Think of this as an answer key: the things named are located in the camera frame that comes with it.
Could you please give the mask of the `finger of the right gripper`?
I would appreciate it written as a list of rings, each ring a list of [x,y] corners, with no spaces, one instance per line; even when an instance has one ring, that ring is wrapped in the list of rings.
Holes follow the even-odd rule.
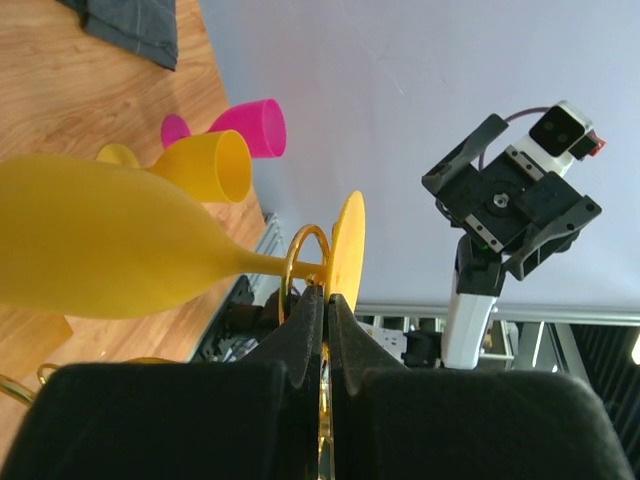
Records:
[[[517,280],[524,280],[549,257],[569,248],[580,231],[602,213],[589,196],[581,197],[565,213],[554,218],[504,263],[504,269]]]
[[[507,128],[508,124],[502,117],[497,114],[489,115],[422,176],[424,188],[438,200],[453,198],[455,195],[465,196],[467,190],[470,191],[471,198],[476,198],[482,191],[496,191],[504,185],[510,189],[509,183],[488,178],[472,165]]]

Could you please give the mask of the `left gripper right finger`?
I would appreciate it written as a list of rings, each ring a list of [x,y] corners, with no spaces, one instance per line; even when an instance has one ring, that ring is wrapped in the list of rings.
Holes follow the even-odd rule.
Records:
[[[340,479],[630,479],[601,400],[572,376],[409,369],[326,308]]]

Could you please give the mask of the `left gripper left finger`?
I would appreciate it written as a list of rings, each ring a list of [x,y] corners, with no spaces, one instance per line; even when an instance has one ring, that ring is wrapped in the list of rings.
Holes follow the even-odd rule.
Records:
[[[27,410],[5,479],[314,479],[324,298],[305,290],[243,359],[84,363]]]

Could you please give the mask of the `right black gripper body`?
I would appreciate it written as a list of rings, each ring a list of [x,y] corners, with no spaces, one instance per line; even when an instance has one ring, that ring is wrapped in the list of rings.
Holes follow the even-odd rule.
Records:
[[[515,252],[581,198],[562,177],[515,149],[481,171],[466,166],[444,186],[450,215],[480,244],[503,253]]]

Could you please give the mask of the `pink wine glass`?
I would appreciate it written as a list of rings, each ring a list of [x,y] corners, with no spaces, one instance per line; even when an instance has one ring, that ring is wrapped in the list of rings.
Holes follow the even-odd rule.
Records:
[[[252,158],[280,158],[287,148],[287,126],[280,104],[267,98],[230,107],[211,124],[206,134],[236,131],[245,140]],[[167,115],[161,125],[161,143],[166,152],[175,143],[192,136],[183,116]]]

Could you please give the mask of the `orange yellow wine glass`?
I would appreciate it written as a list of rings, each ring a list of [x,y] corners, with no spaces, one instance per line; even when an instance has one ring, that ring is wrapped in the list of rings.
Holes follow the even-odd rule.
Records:
[[[201,295],[232,240],[196,200],[108,199],[82,182],[96,161],[28,154],[1,165],[1,300],[97,319],[148,316]],[[328,294],[354,306],[366,239],[363,195],[346,200],[332,239]]]

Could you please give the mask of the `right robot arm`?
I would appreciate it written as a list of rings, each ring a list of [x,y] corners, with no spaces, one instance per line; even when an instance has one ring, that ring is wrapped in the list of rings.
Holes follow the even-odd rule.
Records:
[[[576,161],[604,146],[592,121],[566,102],[537,109],[539,119],[491,162],[484,155],[510,121],[489,115],[423,175],[423,187],[460,238],[441,361],[476,367],[506,276],[519,281],[570,249],[602,212],[564,178]]]

